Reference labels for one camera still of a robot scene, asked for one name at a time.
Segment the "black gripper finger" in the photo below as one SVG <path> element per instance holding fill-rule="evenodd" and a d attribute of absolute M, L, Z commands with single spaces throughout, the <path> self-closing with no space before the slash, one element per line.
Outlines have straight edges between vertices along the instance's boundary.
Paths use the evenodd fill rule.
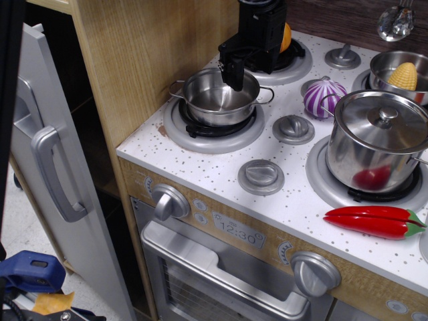
<path fill-rule="evenodd" d="M 240 92 L 243 89 L 244 61 L 240 58 L 231 58 L 221 62 L 223 82 L 233 90 Z"/>

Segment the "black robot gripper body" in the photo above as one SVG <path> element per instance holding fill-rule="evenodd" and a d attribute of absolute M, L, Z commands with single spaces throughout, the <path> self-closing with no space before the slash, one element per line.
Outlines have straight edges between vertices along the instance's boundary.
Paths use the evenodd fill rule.
<path fill-rule="evenodd" d="M 258 70 L 272 73 L 280 54 L 286 24 L 285 1 L 240 1 L 238 32 L 219 46 L 223 74 L 243 71 L 249 58 Z"/>

